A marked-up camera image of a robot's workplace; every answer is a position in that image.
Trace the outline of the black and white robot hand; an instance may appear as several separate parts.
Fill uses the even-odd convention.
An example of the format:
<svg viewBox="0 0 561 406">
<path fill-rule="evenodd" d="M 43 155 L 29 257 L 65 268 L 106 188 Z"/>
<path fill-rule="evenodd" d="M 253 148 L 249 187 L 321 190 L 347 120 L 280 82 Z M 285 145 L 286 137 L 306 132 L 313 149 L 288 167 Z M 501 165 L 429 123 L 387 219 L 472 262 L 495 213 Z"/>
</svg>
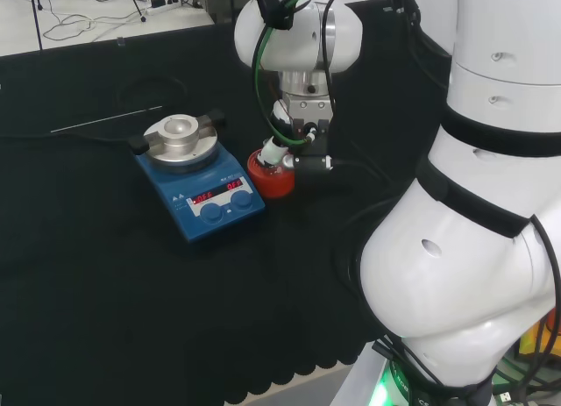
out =
<svg viewBox="0 0 561 406">
<path fill-rule="evenodd" d="M 332 118 L 326 96 L 309 98 L 285 93 L 266 116 L 272 137 L 258 150 L 258 165 L 270 174 L 330 171 L 334 167 L 328 155 Z"/>
</svg>

